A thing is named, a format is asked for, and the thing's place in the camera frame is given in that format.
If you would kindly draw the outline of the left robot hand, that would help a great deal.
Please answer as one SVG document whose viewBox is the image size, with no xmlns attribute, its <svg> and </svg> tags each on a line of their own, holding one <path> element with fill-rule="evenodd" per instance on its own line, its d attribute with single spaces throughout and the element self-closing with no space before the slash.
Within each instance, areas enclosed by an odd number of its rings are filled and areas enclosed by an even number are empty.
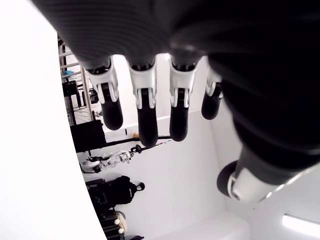
<svg viewBox="0 0 320 240">
<path fill-rule="evenodd" d="M 210 66 L 202 115 L 224 100 L 242 150 L 217 187 L 258 203 L 320 163 L 320 3 L 317 0 L 35 0 L 35 7 L 88 72 L 105 125 L 123 115 L 112 56 L 126 58 L 141 142 L 156 123 L 156 55 L 170 55 L 173 140 L 188 132 L 202 57 Z"/>
</svg>

